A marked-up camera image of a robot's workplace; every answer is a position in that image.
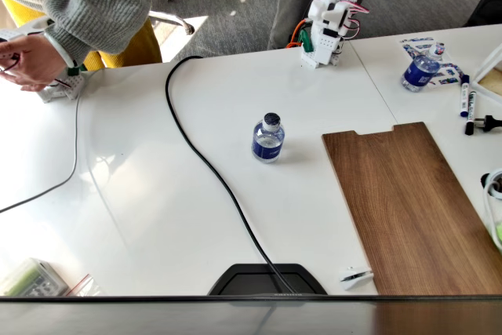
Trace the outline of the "person's bare hand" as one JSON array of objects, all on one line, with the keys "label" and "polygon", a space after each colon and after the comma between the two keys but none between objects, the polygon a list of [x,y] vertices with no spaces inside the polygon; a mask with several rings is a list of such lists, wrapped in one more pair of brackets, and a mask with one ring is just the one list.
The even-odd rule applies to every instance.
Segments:
[{"label": "person's bare hand", "polygon": [[23,91],[39,92],[51,84],[67,65],[43,35],[28,35],[1,42],[1,78]]}]

